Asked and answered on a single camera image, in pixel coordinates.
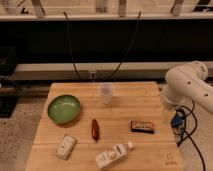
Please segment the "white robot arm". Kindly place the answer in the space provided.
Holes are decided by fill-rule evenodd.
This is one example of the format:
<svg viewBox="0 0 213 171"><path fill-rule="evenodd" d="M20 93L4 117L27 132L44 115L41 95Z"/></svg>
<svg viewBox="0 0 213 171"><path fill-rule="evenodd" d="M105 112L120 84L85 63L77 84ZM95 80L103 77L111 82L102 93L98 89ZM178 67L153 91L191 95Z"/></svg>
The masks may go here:
<svg viewBox="0 0 213 171"><path fill-rule="evenodd" d="M165 74L166 85L160 95L166 108L177 108L189 98L213 115L213 87L205 82L207 66L200 61L192 61L175 66Z"/></svg>

